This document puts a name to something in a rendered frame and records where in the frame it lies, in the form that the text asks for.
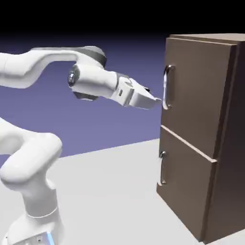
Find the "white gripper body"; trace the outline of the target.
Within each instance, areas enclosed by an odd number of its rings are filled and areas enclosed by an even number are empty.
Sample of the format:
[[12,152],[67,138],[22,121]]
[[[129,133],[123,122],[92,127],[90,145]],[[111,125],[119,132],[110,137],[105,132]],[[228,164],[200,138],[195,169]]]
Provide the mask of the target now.
[[156,104],[156,99],[142,85],[134,79],[130,79],[133,86],[133,95],[129,105],[135,108],[151,109]]

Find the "tall brown cabinet door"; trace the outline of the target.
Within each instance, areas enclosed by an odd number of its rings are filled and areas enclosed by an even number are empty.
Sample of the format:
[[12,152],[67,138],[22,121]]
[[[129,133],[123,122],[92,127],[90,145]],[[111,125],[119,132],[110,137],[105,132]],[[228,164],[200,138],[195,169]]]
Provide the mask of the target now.
[[205,155],[217,157],[236,44],[168,38],[168,110],[161,123]]

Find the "brown wooden cabinet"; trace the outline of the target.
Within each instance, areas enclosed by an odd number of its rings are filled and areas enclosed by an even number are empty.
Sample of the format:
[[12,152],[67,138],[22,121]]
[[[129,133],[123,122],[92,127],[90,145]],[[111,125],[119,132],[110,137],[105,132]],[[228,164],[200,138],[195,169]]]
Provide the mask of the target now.
[[245,34],[172,34],[168,38],[237,45],[202,241],[210,244],[245,229]]

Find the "short brown cabinet door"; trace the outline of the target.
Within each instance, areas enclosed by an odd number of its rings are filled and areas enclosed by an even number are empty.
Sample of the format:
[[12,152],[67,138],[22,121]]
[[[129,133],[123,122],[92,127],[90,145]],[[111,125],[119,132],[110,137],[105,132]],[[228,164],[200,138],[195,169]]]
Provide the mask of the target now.
[[193,236],[204,241],[205,226],[217,160],[160,127],[159,153],[166,151],[166,184],[157,193]]

